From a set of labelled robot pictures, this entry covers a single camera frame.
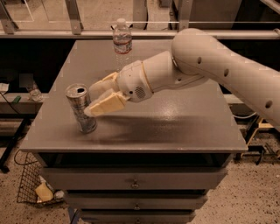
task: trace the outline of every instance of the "wire basket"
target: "wire basket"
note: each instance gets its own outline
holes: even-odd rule
[[[41,185],[39,178],[40,168],[41,165],[36,158],[31,153],[27,153],[17,194],[17,203],[30,204],[35,207],[44,207],[64,201],[63,199],[51,199],[44,202],[40,201],[38,195],[35,193],[35,189]]]

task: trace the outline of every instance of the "water bottle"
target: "water bottle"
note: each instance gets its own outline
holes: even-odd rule
[[[116,28],[113,31],[113,42],[116,59],[116,71],[120,72],[123,67],[132,62],[132,36],[130,28],[124,18],[116,20]]]
[[[28,93],[30,94],[30,99],[34,102],[39,102],[43,100],[43,95],[41,91],[39,90],[37,83],[35,80],[33,81],[32,85],[26,88]]]

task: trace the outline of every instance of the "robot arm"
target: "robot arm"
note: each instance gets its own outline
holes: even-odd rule
[[[197,29],[179,32],[171,54],[136,61],[95,83],[85,113],[98,116],[140,102],[163,89],[188,88],[208,78],[227,88],[280,131],[280,73],[242,57]]]

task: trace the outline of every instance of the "silver can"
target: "silver can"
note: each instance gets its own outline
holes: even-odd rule
[[[84,114],[84,109],[90,103],[87,87],[80,83],[73,84],[66,89],[66,97],[73,109],[78,123],[78,129],[83,133],[89,133],[95,130],[95,118]]]

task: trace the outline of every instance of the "metal frame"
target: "metal frame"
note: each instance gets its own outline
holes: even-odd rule
[[[0,20],[3,31],[0,39],[112,39],[112,31],[84,31],[76,0],[65,0],[71,23],[71,31],[24,31],[19,30],[5,8],[4,0],[0,0]],[[189,27],[193,0],[178,2],[178,30]],[[205,30],[217,39],[280,39],[279,29],[274,31],[231,31]],[[133,31],[134,39],[173,39],[175,31]]]
[[[80,19],[78,4],[76,0],[65,0],[65,3],[68,10],[72,34],[80,35],[83,30],[83,25]]]
[[[274,31],[212,31],[205,30],[217,39],[280,39],[278,29]],[[133,31],[133,39],[173,39],[178,31]],[[0,39],[112,39],[112,31],[16,31],[7,35],[0,31]]]
[[[0,0],[0,20],[6,34],[13,34],[18,29],[17,24],[12,21],[3,0]]]
[[[262,3],[266,4],[269,6],[273,11],[277,12],[280,14],[280,4],[277,3],[274,0],[261,0]]]
[[[178,29],[180,31],[189,28],[193,0],[180,0],[178,3]]]

